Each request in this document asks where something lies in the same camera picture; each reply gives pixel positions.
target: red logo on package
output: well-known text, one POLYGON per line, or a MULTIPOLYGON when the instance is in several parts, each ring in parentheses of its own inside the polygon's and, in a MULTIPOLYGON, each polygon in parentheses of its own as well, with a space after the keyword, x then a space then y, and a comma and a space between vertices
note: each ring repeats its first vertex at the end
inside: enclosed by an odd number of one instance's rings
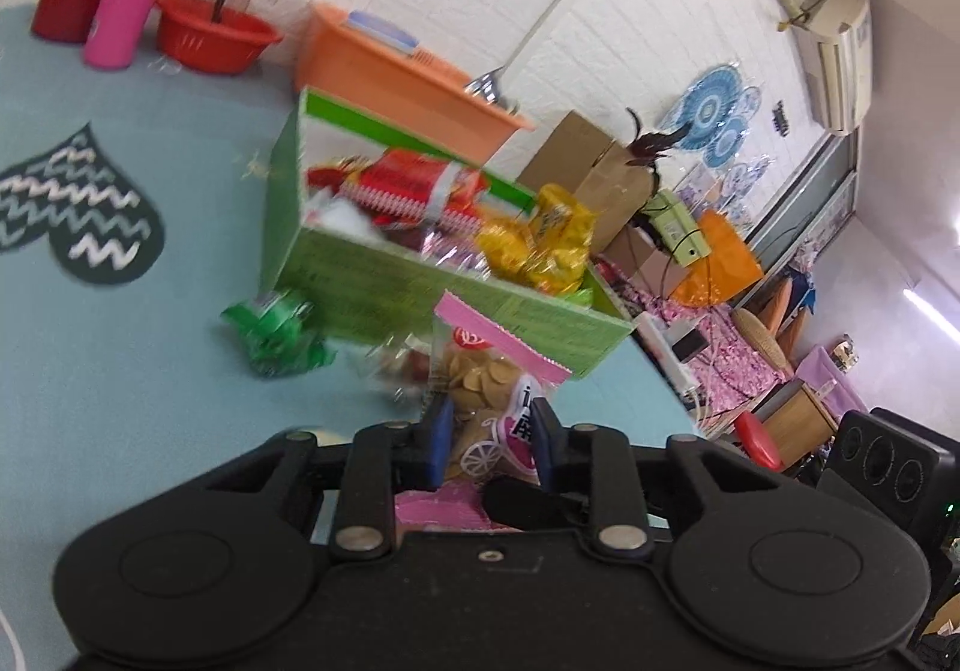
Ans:
POLYGON ((467 332, 463 327, 457 327, 453 331, 453 342, 459 347, 469 349, 470 351, 490 348, 490 344, 486 342, 486 340, 483 340, 482 337, 477 337, 477 335, 473 335, 473 332, 467 332))

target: light green box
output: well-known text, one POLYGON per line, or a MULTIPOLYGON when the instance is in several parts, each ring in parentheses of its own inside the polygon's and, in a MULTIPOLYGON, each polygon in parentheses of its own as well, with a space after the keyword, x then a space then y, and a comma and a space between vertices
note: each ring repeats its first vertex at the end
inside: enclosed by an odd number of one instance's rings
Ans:
MULTIPOLYGON (((270 159, 260 284, 264 290, 302 292, 316 304, 314 324, 325 335, 366 343, 382 342, 397 332, 426 335, 431 331, 434 306, 450 289, 582 377, 634 329, 627 311, 592 269, 584 279, 584 285, 593 289, 593 310, 589 310, 516 284, 437 268, 397 245, 362 244, 304 223, 304 168, 309 164, 304 151, 310 142, 323 142, 328 130, 371 146, 378 143, 454 158, 326 94, 301 94, 299 108, 291 113, 270 159)), ((529 191, 486 174, 493 196, 520 210, 533 207, 529 191)))

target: orange storage bin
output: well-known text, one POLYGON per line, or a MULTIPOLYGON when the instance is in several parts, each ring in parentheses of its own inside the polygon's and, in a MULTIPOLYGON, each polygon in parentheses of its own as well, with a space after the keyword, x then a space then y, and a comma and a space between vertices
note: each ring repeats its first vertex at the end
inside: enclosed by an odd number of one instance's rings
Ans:
POLYGON ((296 88, 311 86, 397 123, 451 153, 485 164, 523 116, 464 92, 472 79, 425 49, 403 56, 344 25, 347 11, 317 3, 296 60, 296 88))

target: heart pattern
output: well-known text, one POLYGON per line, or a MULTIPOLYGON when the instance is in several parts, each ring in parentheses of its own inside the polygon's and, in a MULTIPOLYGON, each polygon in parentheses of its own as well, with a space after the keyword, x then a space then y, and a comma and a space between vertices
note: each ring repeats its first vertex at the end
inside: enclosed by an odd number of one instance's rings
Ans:
POLYGON ((0 253, 42 235, 67 272, 98 286, 136 281, 164 244, 160 213, 104 156, 89 124, 0 171, 0 253))

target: table surface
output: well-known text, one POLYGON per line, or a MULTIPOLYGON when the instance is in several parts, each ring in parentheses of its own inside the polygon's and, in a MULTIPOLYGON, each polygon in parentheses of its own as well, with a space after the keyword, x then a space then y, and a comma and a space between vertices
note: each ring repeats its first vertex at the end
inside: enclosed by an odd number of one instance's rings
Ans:
MULTIPOLYGON (((17 667, 19 644, 26 667, 46 671, 73 655, 50 575, 79 532, 278 430, 350 438, 397 411, 343 355, 305 376, 256 378, 218 320, 256 291, 262 166, 293 106, 286 73, 164 73, 147 47, 129 70, 95 73, 80 49, 32 39, 31 15, 0 11, 0 164, 91 121, 166 231, 157 263, 125 286, 76 280, 46 238, 0 254, 0 669, 17 667)), ((554 405, 565 423, 617 427, 635 444, 691 432, 629 339, 554 405)))

